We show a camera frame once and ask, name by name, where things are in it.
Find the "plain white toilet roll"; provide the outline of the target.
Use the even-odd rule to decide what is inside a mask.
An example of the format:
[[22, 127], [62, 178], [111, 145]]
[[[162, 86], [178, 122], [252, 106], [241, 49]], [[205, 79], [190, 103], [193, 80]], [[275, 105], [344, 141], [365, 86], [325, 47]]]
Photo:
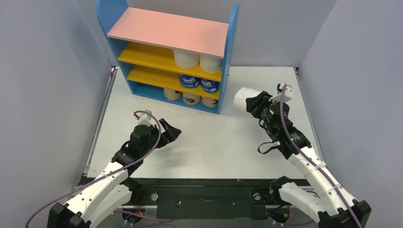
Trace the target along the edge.
[[207, 73], [218, 73], [222, 69], [223, 59], [209, 55], [200, 55], [200, 67]]

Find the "blue roll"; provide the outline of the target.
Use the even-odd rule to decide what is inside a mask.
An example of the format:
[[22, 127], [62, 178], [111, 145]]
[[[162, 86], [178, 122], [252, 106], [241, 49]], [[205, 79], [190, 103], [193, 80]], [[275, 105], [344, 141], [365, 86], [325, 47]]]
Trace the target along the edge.
[[205, 91], [206, 93], [213, 94], [213, 93], [216, 93], [219, 91], [220, 82], [201, 78], [200, 86], [202, 87], [203, 91]]
[[179, 74], [179, 83], [184, 88], [197, 88], [200, 85], [200, 79], [195, 76]]

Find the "brown cartoon roll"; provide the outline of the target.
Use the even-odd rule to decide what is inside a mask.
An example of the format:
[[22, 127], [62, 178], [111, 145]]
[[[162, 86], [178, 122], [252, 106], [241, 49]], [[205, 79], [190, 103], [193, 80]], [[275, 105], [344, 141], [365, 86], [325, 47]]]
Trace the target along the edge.
[[190, 93], [182, 93], [182, 98], [183, 101], [187, 104], [187, 105], [196, 105], [201, 101], [201, 96], [199, 95], [194, 95], [194, 94], [190, 94]]
[[174, 101], [182, 98], [182, 92], [169, 89], [169, 88], [164, 88], [163, 89], [164, 97], [169, 100], [169, 101]]

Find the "blue roll back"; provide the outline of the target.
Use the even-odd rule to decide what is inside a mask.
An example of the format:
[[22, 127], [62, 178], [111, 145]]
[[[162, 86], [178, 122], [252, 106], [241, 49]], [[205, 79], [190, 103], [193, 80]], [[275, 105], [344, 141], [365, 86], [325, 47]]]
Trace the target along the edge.
[[195, 76], [179, 74], [179, 83], [184, 88], [197, 88], [200, 85], [200, 79]]

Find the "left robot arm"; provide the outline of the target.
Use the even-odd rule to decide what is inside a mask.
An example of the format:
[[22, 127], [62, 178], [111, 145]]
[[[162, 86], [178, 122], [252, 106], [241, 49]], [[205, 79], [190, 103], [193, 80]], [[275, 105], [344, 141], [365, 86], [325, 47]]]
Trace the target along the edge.
[[160, 119], [152, 125], [143, 119], [115, 153], [100, 175], [64, 204], [49, 211], [48, 228], [95, 228], [118, 207], [141, 200], [141, 184], [131, 174], [154, 149], [174, 142], [181, 130]]

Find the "blue roll front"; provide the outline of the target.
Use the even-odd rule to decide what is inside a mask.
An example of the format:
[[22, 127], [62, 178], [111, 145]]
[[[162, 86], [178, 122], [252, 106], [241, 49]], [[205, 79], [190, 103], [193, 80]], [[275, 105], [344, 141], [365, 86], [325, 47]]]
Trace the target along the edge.
[[205, 91], [206, 93], [213, 94], [213, 93], [216, 93], [219, 91], [220, 82], [201, 78], [200, 86], [202, 87], [203, 91]]

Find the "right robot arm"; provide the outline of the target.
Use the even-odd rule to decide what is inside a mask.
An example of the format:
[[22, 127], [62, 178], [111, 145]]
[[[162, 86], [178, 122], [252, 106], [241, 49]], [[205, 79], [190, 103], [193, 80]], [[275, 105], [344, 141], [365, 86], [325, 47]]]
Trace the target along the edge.
[[288, 118], [289, 106], [282, 95], [265, 91], [237, 92], [234, 105], [252, 114], [279, 150], [314, 189], [309, 193], [286, 176], [271, 182], [268, 196], [272, 202], [291, 204], [308, 215], [320, 228], [363, 228], [371, 207], [358, 201], [334, 178], [307, 137]]

